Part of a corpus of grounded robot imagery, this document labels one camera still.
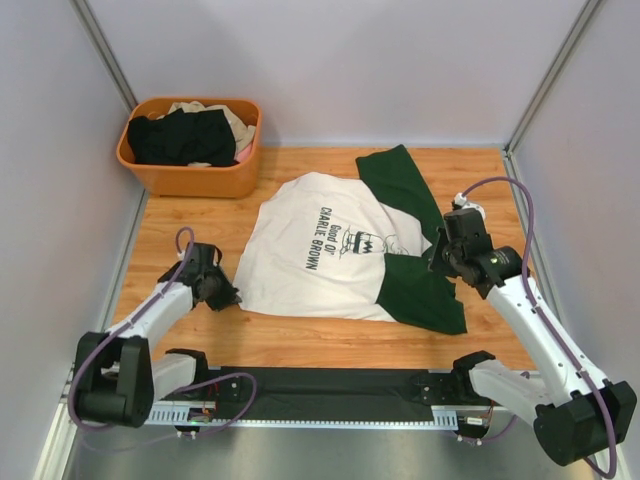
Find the orange plastic laundry basket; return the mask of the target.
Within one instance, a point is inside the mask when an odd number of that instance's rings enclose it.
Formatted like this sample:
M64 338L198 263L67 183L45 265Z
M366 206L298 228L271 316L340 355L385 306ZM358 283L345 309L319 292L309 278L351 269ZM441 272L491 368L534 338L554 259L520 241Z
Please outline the orange plastic laundry basket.
M255 125L256 131L250 144L250 157L231 167L213 167L194 163L186 167L137 164L126 138L129 121L138 116L161 119L174 102L199 101L205 106L228 106L246 124ZM116 157L151 194L178 197L242 198L252 193L258 182L261 164L260 136L262 111L251 100L239 98L155 97L140 103L130 114L121 134Z

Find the pink garment in basket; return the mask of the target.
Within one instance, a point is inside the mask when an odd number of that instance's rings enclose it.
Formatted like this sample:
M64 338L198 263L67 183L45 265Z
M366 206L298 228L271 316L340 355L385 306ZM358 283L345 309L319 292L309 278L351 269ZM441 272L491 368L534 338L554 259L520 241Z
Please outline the pink garment in basket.
M248 145L238 153L238 155L235 158L235 161L238 163L242 163L246 161L250 157L251 152L252 152L252 147Z

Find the left aluminium frame post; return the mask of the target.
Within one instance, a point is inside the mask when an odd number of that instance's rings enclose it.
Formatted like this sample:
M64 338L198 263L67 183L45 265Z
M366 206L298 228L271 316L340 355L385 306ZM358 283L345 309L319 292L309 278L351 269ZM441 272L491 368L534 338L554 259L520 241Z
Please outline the left aluminium frame post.
M131 114L139 104L138 98L90 2L86 0L70 0L69 4L106 69L127 114Z

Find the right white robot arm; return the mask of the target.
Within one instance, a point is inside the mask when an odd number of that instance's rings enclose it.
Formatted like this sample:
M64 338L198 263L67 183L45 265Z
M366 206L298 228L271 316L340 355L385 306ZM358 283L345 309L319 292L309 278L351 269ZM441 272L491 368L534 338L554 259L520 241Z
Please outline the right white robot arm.
M450 379L452 395L470 404L486 397L533 428L539 445L566 466L603 450L611 455L627 435L637 396L613 383L571 339L542 297L525 261L496 248L481 213L453 210L438 229L430 267L461 278L502 316L538 370L527 379L493 356L479 355Z

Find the right aluminium frame post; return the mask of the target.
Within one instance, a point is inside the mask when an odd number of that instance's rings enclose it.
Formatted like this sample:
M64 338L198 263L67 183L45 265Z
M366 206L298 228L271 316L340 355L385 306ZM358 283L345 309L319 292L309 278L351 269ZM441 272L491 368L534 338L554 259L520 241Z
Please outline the right aluminium frame post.
M561 42L552 62L517 122L509 140L505 143L503 151L506 156L514 154L524 140L536 116L569 64L581 39L586 34L598 11L605 4L606 2L604 0L588 0L583 3L576 19Z

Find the black base mat strip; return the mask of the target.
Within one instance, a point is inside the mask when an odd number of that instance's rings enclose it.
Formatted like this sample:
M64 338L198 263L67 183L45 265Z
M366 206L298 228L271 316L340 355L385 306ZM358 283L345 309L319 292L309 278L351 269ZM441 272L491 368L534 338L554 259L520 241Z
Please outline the black base mat strip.
M463 405L453 377L428 370L244 367L257 380L245 420L418 422Z

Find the aluminium frame post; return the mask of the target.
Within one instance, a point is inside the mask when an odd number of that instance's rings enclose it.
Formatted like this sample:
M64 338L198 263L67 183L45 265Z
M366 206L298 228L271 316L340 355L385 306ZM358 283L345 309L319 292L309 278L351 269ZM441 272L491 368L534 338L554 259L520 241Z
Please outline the aluminium frame post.
M138 98L90 2L86 0L70 0L69 4L106 69L127 114L131 114L139 104Z
M517 122L509 140L505 143L503 151L506 156L514 154L524 140L536 116L569 64L581 39L586 34L598 11L605 4L606 2L604 0L588 0L583 3L576 19L561 42L552 62Z

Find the black t-shirt in basket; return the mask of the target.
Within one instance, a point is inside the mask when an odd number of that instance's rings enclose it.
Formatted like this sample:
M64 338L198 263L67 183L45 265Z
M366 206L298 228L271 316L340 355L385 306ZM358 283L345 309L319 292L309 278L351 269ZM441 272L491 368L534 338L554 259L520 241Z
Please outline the black t-shirt in basket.
M237 164L235 138L221 110L186 113L178 109L155 120L138 116L129 121L126 138L137 164Z

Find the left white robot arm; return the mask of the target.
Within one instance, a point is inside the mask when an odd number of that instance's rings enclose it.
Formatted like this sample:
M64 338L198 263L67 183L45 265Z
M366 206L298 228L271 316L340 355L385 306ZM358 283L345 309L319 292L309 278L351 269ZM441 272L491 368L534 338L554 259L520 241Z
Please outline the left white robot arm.
M203 352L174 348L156 362L151 354L198 304L220 311L240 303L221 260L221 250L212 244L188 246L129 316L105 332L80 338L68 400L74 421L90 430L137 428L158 400L179 392L199 401L208 394L211 378Z

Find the white green raglan t-shirt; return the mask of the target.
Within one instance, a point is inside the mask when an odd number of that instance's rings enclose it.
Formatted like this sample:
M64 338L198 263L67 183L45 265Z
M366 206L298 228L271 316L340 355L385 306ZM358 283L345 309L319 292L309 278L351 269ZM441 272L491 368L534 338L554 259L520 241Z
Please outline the white green raglan t-shirt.
M355 179L307 173L261 204L234 278L241 308L466 333L455 285L429 268L443 218L409 151L355 163Z

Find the beige t-shirt in basket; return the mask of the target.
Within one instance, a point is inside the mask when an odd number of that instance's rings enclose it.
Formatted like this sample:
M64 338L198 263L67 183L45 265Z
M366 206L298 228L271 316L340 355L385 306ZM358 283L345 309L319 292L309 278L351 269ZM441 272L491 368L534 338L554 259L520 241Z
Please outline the beige t-shirt in basket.
M199 101L174 102L167 111L167 114L172 114L177 110L182 110L184 113L200 113L204 111L221 110L224 113L233 133L237 154L246 149L253 142L256 126L246 124L226 105L217 104L205 106Z

